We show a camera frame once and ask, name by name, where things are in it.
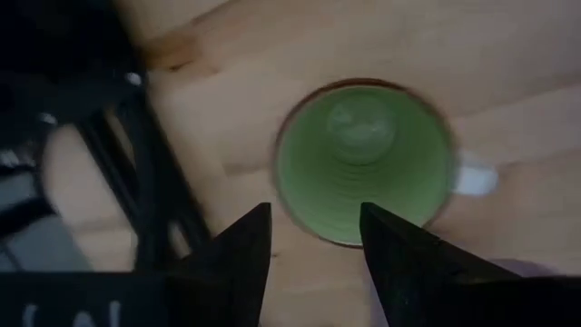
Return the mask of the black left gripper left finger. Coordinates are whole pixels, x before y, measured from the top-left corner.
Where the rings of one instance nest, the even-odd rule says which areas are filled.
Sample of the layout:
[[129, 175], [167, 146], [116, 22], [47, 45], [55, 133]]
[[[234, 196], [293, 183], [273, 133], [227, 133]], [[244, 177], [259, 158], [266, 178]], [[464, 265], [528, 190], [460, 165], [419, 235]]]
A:
[[271, 205], [259, 203], [177, 263], [166, 280], [178, 327], [259, 327], [271, 263]]

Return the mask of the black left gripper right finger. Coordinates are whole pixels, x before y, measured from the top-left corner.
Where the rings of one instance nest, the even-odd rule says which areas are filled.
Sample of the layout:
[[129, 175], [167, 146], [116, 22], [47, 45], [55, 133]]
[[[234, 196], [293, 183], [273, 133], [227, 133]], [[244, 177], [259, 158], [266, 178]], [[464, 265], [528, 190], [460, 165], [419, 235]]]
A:
[[391, 326], [533, 326], [516, 273], [374, 203], [360, 207], [366, 263]]

